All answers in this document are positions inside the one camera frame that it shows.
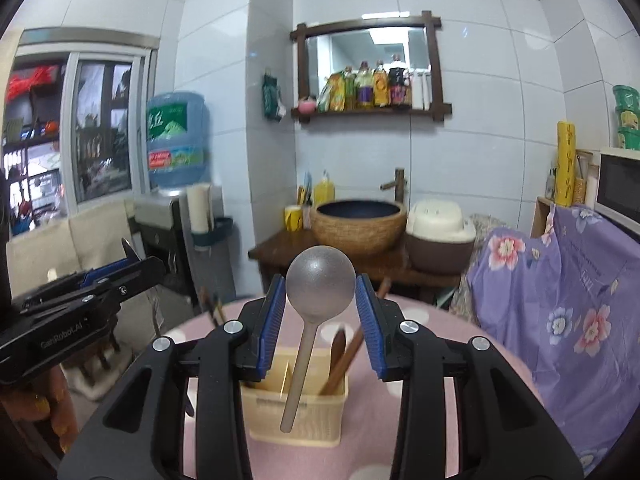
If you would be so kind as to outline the person's left hand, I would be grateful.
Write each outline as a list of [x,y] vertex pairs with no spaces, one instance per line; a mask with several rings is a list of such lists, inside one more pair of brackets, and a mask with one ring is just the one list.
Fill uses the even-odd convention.
[[38,377],[33,386],[2,392],[1,404],[14,422],[50,422],[64,454],[79,434],[70,389],[59,365]]

